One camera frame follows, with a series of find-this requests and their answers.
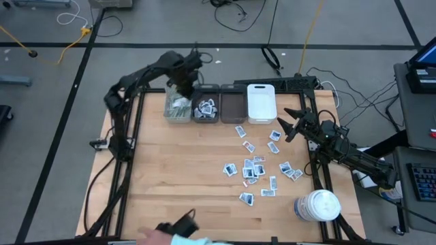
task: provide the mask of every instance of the laptop screen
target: laptop screen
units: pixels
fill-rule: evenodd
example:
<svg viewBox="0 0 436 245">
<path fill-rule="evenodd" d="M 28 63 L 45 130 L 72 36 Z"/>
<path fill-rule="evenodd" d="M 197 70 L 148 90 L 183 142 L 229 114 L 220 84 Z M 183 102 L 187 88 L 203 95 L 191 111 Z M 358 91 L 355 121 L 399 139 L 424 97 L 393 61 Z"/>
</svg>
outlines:
<svg viewBox="0 0 436 245">
<path fill-rule="evenodd" d="M 429 51 L 422 54 L 418 59 L 419 63 L 435 64 L 436 65 L 436 44 L 429 48 Z"/>
</svg>

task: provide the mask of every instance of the wooden table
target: wooden table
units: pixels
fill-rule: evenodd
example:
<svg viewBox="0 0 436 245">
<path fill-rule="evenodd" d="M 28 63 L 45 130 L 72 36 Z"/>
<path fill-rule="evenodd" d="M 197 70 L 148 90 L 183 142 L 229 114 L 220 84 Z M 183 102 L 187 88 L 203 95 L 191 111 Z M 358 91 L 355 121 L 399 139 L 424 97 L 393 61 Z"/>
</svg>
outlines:
<svg viewBox="0 0 436 245">
<path fill-rule="evenodd" d="M 336 117 L 330 91 L 316 91 L 318 111 L 330 110 Z M 283 108 L 300 109 L 298 95 L 277 95 L 279 117 L 293 123 Z M 277 236 L 282 242 L 320 242 L 320 227 L 315 222 L 303 222 L 290 212 L 297 197 L 313 191 L 310 176 L 304 175 L 296 182 L 283 175 L 279 164 L 289 161 L 294 169 L 303 169 L 309 162 L 307 145 L 301 135 L 289 144 L 282 136 L 276 143 L 279 154 L 273 154 L 266 145 L 271 130 L 283 132 L 275 120 L 270 125 L 243 124 L 247 136 L 239 138 L 234 127 L 217 124 L 184 125 L 168 124 L 163 117 L 164 93 L 146 94 L 144 111 L 136 146 L 133 174 L 123 225 L 123 239 L 143 238 L 139 227 L 155 228 L 160 222 L 177 221 L 190 209 L 196 209 L 196 222 L 200 230 L 192 238 L 208 237 L 212 240 L 270 241 Z M 328 120 L 321 114 L 321 120 Z M 102 136 L 110 128 L 110 117 L 104 121 Z M 254 153 L 242 146 L 248 140 L 255 147 Z M 254 155 L 265 156 L 266 175 L 257 183 L 245 188 L 241 170 L 244 159 Z M 97 152 L 91 172 L 94 175 L 110 160 L 108 151 Z M 236 176 L 223 173 L 225 163 L 235 163 Z M 342 205 L 342 215 L 357 234 L 365 237 L 360 210 L 349 170 L 335 163 L 329 165 L 333 189 Z M 96 181 L 89 202 L 89 225 L 100 215 L 107 204 L 114 164 Z M 261 189 L 269 189 L 269 176 L 276 176 L 276 197 L 261 197 Z M 255 195 L 253 207 L 238 199 L 242 192 Z M 84 233 L 83 211 L 77 234 Z M 333 232 L 329 227 L 330 237 Z"/>
</svg>

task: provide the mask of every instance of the light blue sleeve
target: light blue sleeve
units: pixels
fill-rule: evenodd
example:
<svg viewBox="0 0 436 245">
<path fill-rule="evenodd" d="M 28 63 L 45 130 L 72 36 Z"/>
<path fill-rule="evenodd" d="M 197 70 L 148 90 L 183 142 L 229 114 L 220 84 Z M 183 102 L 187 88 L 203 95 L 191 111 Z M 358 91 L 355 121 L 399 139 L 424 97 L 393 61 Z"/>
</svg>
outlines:
<svg viewBox="0 0 436 245">
<path fill-rule="evenodd" d="M 212 243 L 207 238 L 202 238 L 199 240 L 191 240 L 187 238 L 182 238 L 179 235 L 174 235 L 172 237 L 171 245 L 229 245 L 229 244 L 223 244 L 223 243 Z"/>
</svg>

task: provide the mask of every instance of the white plastic container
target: white plastic container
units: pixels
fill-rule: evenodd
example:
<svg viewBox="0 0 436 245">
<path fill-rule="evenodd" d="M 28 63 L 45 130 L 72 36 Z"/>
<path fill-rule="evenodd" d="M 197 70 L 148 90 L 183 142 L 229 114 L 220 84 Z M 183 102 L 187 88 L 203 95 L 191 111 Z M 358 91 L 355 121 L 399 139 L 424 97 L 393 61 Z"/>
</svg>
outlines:
<svg viewBox="0 0 436 245">
<path fill-rule="evenodd" d="M 250 84 L 247 87 L 248 122 L 270 124 L 277 117 L 275 89 L 269 84 Z"/>
<path fill-rule="evenodd" d="M 302 221 L 331 221 L 341 213 L 341 204 L 332 192 L 317 190 L 296 199 L 293 211 Z"/>
<path fill-rule="evenodd" d="M 396 200 L 403 198 L 403 190 L 401 189 L 401 182 L 397 181 L 395 183 L 395 188 L 386 190 L 382 187 L 379 188 L 379 194 L 387 200 Z"/>
</svg>

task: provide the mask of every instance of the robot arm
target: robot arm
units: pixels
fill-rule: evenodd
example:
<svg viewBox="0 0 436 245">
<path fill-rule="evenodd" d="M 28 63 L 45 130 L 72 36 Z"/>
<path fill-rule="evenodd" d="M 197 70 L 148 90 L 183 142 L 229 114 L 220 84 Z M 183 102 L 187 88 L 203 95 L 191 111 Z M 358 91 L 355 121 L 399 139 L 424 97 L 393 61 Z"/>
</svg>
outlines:
<svg viewBox="0 0 436 245">
<path fill-rule="evenodd" d="M 198 79 L 197 69 L 202 66 L 201 54 L 197 50 L 183 57 L 175 51 L 163 54 L 156 63 L 148 65 L 130 75 L 123 76 L 117 84 L 112 86 L 104 97 L 114 126 L 113 136 L 110 138 L 109 150 L 115 159 L 128 161 L 131 158 L 131 143 L 125 135 L 125 115 L 136 94 L 149 82 L 167 75 L 167 86 L 175 84 L 177 92 L 186 98 L 193 94 L 193 82 Z"/>
<path fill-rule="evenodd" d="M 374 183 L 382 188 L 391 189 L 395 187 L 397 173 L 391 164 L 384 163 L 357 150 L 347 138 L 347 128 L 338 127 L 336 122 L 331 120 L 325 120 L 320 125 L 318 119 L 320 114 L 312 113 L 309 108 L 305 110 L 285 108 L 285 111 L 297 120 L 295 125 L 291 125 L 281 118 L 277 119 L 287 135 L 286 142 L 291 142 L 296 134 L 300 133 L 314 146 L 313 151 L 320 163 L 329 163 L 336 160 L 338 163 L 368 175 Z"/>
</svg>

